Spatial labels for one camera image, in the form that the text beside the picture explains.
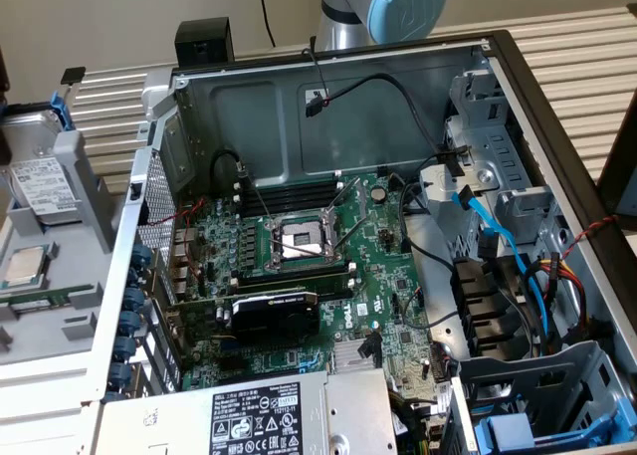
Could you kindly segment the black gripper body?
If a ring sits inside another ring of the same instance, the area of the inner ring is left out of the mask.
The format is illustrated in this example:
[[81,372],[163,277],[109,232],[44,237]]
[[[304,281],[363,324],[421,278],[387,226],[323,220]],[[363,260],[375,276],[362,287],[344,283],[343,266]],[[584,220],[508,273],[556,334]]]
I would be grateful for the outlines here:
[[[3,54],[0,53],[0,115],[1,120],[4,120],[5,112],[7,109],[7,101],[5,94],[10,89],[10,82],[7,75],[7,70],[3,58]],[[0,164],[8,165],[12,158],[12,151],[6,140],[3,130],[0,130]]]

